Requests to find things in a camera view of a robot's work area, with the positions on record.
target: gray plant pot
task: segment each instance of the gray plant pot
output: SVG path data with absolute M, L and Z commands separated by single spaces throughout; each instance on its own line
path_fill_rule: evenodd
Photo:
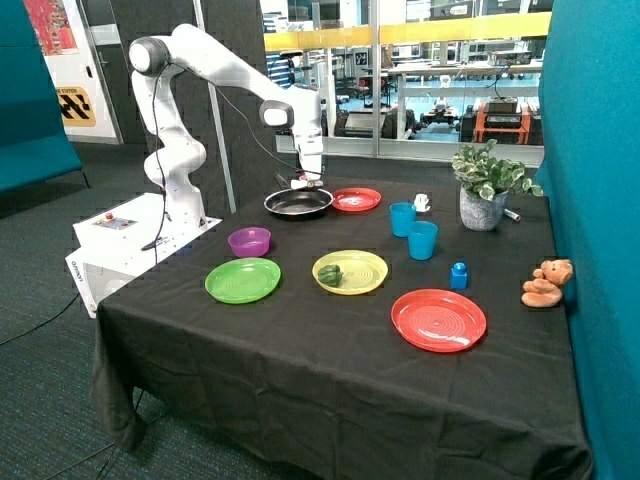
M 471 230 L 486 232 L 498 226 L 507 206 L 509 192 L 495 195 L 493 200 L 469 195 L 460 189 L 460 217 L 464 226 Z

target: green pepper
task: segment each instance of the green pepper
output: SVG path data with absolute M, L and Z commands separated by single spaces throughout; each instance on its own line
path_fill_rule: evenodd
M 326 265 L 318 270 L 318 281 L 325 285 L 337 287 L 340 280 L 342 280 L 342 272 L 339 265 Z

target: glass wall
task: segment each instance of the glass wall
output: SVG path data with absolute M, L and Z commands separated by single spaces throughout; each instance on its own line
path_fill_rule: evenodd
M 289 80 L 321 91 L 327 153 L 448 161 L 461 144 L 496 139 L 530 166 L 543 156 L 552 3 L 262 0 L 265 17 L 278 17 L 269 53 L 299 50 L 286 59 Z

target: black tablecloth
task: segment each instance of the black tablecloth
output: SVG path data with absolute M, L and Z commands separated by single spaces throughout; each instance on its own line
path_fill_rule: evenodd
M 440 231 L 420 262 L 389 222 L 389 205 L 412 200 L 416 186 L 329 188 L 345 186 L 374 188 L 382 202 L 296 222 L 256 201 L 100 304 L 92 395 L 116 443 L 142 440 L 137 386 L 263 458 L 326 479 L 587 478 L 564 307 L 520 302 L 522 283 L 555 254 L 547 200 L 511 198 L 520 223 L 505 217 L 496 231 L 473 232 L 460 221 L 457 189 L 424 187 L 433 208 L 421 217 Z M 204 281 L 235 258 L 227 236 L 245 226 L 272 231 L 266 258 L 282 278 L 262 300 L 222 304 Z M 383 285 L 358 296 L 320 288 L 312 265 L 345 249 L 382 257 Z M 457 261 L 487 333 L 460 353 L 418 349 L 396 331 L 391 307 L 415 289 L 448 289 Z

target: yellow plate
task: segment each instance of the yellow plate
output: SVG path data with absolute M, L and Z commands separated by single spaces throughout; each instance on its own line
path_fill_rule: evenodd
M 327 265 L 338 265 L 342 280 L 337 287 L 318 280 L 318 271 Z M 314 265 L 311 273 L 318 285 L 339 295 L 360 295 L 377 288 L 387 276 L 389 267 L 377 255 L 361 250 L 341 250 L 325 255 Z

